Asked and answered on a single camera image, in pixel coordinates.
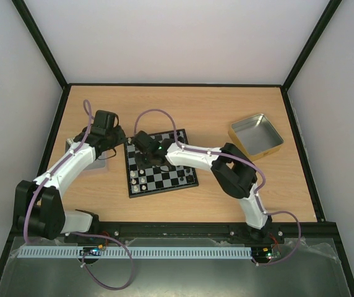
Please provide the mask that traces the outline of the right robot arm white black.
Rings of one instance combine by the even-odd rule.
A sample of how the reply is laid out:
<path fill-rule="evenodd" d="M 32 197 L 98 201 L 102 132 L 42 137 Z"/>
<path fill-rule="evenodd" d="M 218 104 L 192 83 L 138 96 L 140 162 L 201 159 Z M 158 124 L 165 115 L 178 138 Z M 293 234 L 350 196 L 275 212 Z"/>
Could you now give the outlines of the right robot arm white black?
<path fill-rule="evenodd" d="M 235 145 L 196 147 L 177 138 L 155 140 L 144 131 L 138 132 L 131 144 L 137 150 L 134 158 L 141 170 L 152 166 L 187 166 L 211 172 L 222 190 L 238 199 L 250 238 L 260 243 L 270 236 L 272 219 L 266 214 L 259 197 L 263 184 L 257 183 L 256 174 L 260 170 Z"/>

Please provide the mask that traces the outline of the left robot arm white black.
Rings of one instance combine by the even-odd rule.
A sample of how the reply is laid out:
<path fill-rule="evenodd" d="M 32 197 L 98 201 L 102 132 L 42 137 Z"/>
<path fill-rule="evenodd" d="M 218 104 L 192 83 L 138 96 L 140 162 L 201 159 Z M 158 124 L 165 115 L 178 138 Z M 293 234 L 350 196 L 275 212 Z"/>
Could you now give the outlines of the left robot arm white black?
<path fill-rule="evenodd" d="M 30 234 L 49 240 L 60 234 L 86 233 L 94 214 L 65 210 L 62 198 L 72 182 L 104 152 L 126 140 L 117 114 L 98 110 L 88 126 L 75 136 L 65 154 L 33 181 L 21 181 L 15 189 L 13 225 L 22 230 L 27 244 Z"/>

